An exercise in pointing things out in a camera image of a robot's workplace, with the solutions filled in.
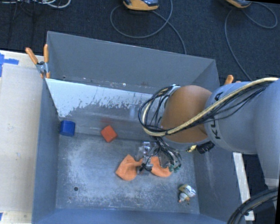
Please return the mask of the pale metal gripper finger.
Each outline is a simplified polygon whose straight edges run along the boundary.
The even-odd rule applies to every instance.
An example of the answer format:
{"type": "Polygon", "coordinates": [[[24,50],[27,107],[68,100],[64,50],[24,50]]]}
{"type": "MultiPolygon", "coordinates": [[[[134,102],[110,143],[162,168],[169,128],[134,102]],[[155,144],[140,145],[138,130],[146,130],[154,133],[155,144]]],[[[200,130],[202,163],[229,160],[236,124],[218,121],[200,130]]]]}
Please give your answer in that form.
{"type": "Polygon", "coordinates": [[[152,148],[151,142],[143,142],[141,146],[138,148],[138,152],[136,154],[136,160],[139,161],[140,159],[143,159],[145,156],[148,155],[152,148]]]}
{"type": "Polygon", "coordinates": [[[138,172],[139,173],[144,173],[144,172],[151,172],[152,168],[153,168],[153,164],[152,164],[152,160],[151,160],[152,156],[143,156],[142,161],[140,162],[140,165],[138,167],[138,172]]]}

